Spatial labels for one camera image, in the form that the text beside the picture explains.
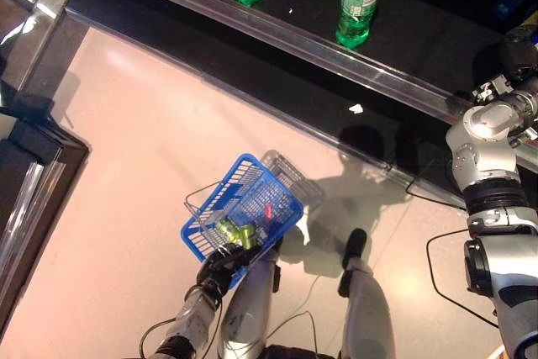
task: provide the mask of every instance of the wire basket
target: wire basket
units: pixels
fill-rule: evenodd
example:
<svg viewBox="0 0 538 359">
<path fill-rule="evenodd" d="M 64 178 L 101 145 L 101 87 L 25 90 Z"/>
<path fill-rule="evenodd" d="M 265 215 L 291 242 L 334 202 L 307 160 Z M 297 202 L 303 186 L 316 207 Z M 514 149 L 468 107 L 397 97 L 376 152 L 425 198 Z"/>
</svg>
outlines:
<svg viewBox="0 0 538 359">
<path fill-rule="evenodd" d="M 201 207 L 189 202 L 190 197 L 211 187 L 215 189 Z M 182 228 L 182 239 L 200 261 L 215 250 L 227 252 L 224 249 L 228 241 L 215 229 L 223 218 L 237 226 L 253 224 L 261 255 L 303 216 L 299 200 L 249 154 L 240 156 L 222 181 L 188 195 L 185 206 L 193 216 Z M 245 271 L 244 268 L 234 275 L 231 288 Z"/>
</svg>

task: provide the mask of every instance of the green can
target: green can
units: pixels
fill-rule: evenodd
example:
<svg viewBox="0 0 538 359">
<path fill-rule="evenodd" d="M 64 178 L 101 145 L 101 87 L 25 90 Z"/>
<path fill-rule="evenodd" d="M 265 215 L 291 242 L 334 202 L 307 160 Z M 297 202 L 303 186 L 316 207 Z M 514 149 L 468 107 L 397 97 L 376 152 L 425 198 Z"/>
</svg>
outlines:
<svg viewBox="0 0 538 359">
<path fill-rule="evenodd" d="M 249 250 L 258 244 L 256 239 L 256 227 L 253 224 L 247 224 L 240 228 L 241 244 L 245 250 Z"/>
<path fill-rule="evenodd" d="M 238 241 L 241 241 L 240 231 L 228 218 L 222 218 L 215 225 L 215 229 L 219 234 L 229 243 L 236 244 Z"/>
</svg>

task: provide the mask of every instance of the robot leg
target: robot leg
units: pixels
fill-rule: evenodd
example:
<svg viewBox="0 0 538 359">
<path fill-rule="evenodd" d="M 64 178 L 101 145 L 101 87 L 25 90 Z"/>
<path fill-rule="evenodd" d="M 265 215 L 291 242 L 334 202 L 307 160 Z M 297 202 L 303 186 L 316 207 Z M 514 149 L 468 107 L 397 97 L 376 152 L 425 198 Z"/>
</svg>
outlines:
<svg viewBox="0 0 538 359">
<path fill-rule="evenodd" d="M 237 288 L 220 327 L 220 359 L 256 359 L 265 349 L 276 261 L 269 250 Z"/>
<path fill-rule="evenodd" d="M 362 245 L 350 248 L 350 243 L 357 241 Z M 354 230 L 348 241 L 345 272 L 339 289 L 341 296 L 349 298 L 340 358 L 394 359 L 393 327 L 387 300 L 372 270 L 360 257 L 365 243 L 363 230 Z"/>
</svg>

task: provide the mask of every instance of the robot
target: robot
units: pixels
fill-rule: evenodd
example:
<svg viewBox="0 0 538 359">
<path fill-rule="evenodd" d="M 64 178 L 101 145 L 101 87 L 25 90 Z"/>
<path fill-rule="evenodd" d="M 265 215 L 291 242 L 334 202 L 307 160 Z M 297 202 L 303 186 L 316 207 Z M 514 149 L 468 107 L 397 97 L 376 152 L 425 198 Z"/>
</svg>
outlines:
<svg viewBox="0 0 538 359">
<path fill-rule="evenodd" d="M 504 46 L 521 46 L 520 38 L 516 39 L 511 41 L 507 35 Z M 523 136 L 535 137 L 532 125 L 538 117 L 538 79 L 535 65 L 526 71 L 510 59 L 510 52 L 506 55 L 513 86 L 501 75 L 482 85 L 475 93 L 482 105 L 466 111 L 450 128 L 446 141 L 469 215 L 471 239 L 464 246 L 469 290 L 493 302 L 509 357 L 538 359 L 538 216 L 520 185 L 513 149 Z M 365 242 L 362 230 L 353 231 L 343 259 L 339 293 L 349 303 L 339 358 L 391 359 L 395 351 L 388 304 L 361 260 Z M 259 252 L 256 248 L 236 248 L 226 256 L 214 252 L 150 359 L 199 359 L 232 274 L 249 264 L 220 328 L 219 357 L 330 358 L 283 346 L 266 347 L 272 293 L 278 289 L 277 251 L 277 247 L 270 249 L 252 264 Z"/>
</svg>

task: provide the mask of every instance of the floor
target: floor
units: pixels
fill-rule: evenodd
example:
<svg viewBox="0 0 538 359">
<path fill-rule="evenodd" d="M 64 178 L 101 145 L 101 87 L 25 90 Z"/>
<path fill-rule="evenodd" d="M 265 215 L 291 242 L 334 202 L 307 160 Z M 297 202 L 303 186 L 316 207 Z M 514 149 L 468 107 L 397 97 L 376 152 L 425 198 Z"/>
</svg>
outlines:
<svg viewBox="0 0 538 359">
<path fill-rule="evenodd" d="M 241 153 L 262 157 L 268 150 L 286 156 L 326 195 L 282 247 L 271 329 L 312 288 L 304 307 L 318 326 L 319 350 L 338 354 L 346 308 L 336 293 L 338 251 L 362 227 L 370 235 L 365 257 L 391 309 L 398 358 L 487 358 L 500 346 L 495 329 L 431 285 L 425 242 L 464 228 L 461 211 L 410 197 L 378 169 L 95 29 L 60 85 L 54 115 L 92 152 L 15 310 L 2 359 L 138 357 L 142 333 L 180 309 L 199 269 L 179 236 L 189 218 L 184 197 L 221 178 Z M 432 245 L 439 288 L 492 318 L 489 301 L 466 291 L 465 239 Z M 293 322 L 270 342 L 312 349 L 308 319 Z M 146 355 L 164 331 L 149 336 Z"/>
</svg>

